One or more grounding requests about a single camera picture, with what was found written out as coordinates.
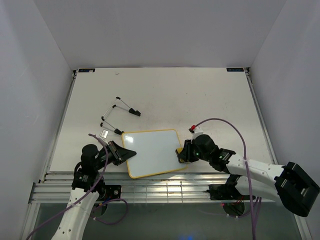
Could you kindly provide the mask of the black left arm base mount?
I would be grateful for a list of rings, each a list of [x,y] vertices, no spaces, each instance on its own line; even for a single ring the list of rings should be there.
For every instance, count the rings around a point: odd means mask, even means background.
[[[108,201],[113,199],[119,199],[121,197],[122,186],[121,185],[104,185],[99,191],[98,201]]]

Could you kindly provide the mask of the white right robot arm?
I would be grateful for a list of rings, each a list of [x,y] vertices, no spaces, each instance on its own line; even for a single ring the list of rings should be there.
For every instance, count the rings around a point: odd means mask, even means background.
[[[291,213],[307,217],[320,193],[317,183],[298,164],[245,160],[233,150],[218,147],[207,134],[185,140],[175,153],[180,163],[202,160],[216,171],[229,175],[225,184],[209,186],[211,200],[260,197],[280,202]]]

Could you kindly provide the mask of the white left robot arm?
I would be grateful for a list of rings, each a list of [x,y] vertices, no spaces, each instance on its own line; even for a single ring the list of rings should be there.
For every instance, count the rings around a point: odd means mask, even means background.
[[[119,166],[136,156],[137,152],[123,148],[114,141],[99,142],[102,145],[100,150],[95,144],[87,144],[81,150],[80,162],[73,173],[69,201],[60,214],[62,219],[53,240],[81,240],[89,218],[102,222],[93,212],[109,203],[124,203],[125,213],[116,222],[105,222],[105,225],[118,224],[128,213],[128,202],[112,193],[110,186],[105,184],[103,175],[109,164]]]

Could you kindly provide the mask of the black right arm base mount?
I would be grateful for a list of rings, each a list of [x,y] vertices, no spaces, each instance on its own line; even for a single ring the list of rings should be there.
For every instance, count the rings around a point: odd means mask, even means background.
[[[211,200],[239,200],[242,195],[230,184],[210,184],[206,190]]]

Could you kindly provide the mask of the yellow framed small whiteboard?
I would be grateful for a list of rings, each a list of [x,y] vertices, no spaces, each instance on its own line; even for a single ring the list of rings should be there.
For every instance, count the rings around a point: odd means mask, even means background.
[[[126,161],[128,175],[139,179],[181,171],[188,168],[180,163],[176,149],[181,142],[175,129],[125,132],[121,135],[122,145],[136,155]]]

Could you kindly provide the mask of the black yellow whiteboard eraser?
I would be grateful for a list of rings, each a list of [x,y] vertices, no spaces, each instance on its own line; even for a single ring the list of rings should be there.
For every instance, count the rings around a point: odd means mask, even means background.
[[[178,158],[178,162],[181,164],[187,163],[185,150],[182,147],[179,147],[175,150],[176,156]]]

